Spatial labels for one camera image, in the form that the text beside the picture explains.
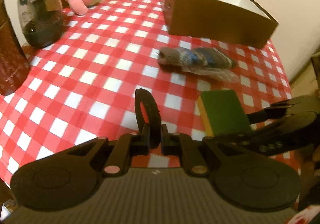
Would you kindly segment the red white checkered tablecloth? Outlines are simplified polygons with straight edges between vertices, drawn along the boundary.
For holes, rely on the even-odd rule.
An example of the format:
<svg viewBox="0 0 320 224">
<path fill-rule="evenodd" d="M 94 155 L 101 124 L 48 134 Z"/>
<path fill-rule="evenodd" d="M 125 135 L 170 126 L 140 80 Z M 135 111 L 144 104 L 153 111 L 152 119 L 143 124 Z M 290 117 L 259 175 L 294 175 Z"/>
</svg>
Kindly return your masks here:
<svg viewBox="0 0 320 224">
<path fill-rule="evenodd" d="M 93 139 L 137 129 L 135 90 L 155 98 L 170 132 L 201 140 L 201 92 L 233 89 L 246 113 L 289 99 L 289 81 L 271 42 L 264 48 L 169 35 L 161 0 L 101 0 L 84 16 L 65 9 L 67 30 L 39 50 L 24 84 L 1 98 L 1 179 L 22 165 Z M 166 72 L 168 47 L 217 47 L 237 61 L 236 80 Z"/>
</svg>

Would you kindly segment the glass jar with dark contents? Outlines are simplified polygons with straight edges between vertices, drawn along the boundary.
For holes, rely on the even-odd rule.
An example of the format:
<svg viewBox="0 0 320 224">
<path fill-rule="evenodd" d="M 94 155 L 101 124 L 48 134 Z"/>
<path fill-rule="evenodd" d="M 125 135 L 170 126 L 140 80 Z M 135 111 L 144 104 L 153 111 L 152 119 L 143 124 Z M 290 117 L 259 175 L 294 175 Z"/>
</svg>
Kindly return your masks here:
<svg viewBox="0 0 320 224">
<path fill-rule="evenodd" d="M 34 48 L 59 40 L 65 31 L 61 0 L 17 0 L 18 17 L 24 37 Z"/>
</svg>

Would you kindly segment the brown cardboard box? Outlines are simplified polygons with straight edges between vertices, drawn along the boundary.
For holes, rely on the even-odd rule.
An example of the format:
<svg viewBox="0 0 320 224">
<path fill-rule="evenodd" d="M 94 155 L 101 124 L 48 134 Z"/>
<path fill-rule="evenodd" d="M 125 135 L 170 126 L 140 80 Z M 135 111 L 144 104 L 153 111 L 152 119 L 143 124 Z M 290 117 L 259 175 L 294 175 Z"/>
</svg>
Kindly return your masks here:
<svg viewBox="0 0 320 224">
<path fill-rule="evenodd" d="M 255 0 L 161 0 L 171 35 L 263 48 L 278 22 Z"/>
</svg>

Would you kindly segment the black hair band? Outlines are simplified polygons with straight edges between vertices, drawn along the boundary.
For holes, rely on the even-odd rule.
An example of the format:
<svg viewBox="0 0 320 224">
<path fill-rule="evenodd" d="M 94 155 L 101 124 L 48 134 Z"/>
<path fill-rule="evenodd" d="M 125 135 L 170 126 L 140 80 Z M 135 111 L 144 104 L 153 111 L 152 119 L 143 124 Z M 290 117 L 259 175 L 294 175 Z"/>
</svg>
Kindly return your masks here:
<svg viewBox="0 0 320 224">
<path fill-rule="evenodd" d="M 161 142 L 161 116 L 158 106 L 152 94 L 143 88 L 135 90 L 135 114 L 139 131 L 144 125 L 150 127 L 149 146 L 155 149 Z"/>
</svg>

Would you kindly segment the brown wooden canister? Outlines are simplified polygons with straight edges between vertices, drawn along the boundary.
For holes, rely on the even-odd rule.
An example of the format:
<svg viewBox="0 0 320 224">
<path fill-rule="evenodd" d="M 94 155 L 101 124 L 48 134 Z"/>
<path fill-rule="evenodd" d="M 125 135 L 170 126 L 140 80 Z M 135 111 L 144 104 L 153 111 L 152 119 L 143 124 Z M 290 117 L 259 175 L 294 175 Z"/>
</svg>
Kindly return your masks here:
<svg viewBox="0 0 320 224">
<path fill-rule="evenodd" d="M 30 64 L 16 37 L 4 0 L 1 0 L 0 21 L 0 92 L 14 93 L 26 80 Z"/>
</svg>

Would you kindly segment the green yellow sponge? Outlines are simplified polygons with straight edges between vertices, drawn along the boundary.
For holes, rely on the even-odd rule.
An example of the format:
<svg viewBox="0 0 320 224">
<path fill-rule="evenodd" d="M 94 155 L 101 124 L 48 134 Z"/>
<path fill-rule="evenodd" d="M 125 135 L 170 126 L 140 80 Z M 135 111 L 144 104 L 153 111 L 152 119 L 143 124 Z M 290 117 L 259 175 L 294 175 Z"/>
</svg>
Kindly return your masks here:
<svg viewBox="0 0 320 224">
<path fill-rule="evenodd" d="M 252 128 L 234 90 L 203 91 L 197 99 L 207 136 L 251 132 Z"/>
</svg>

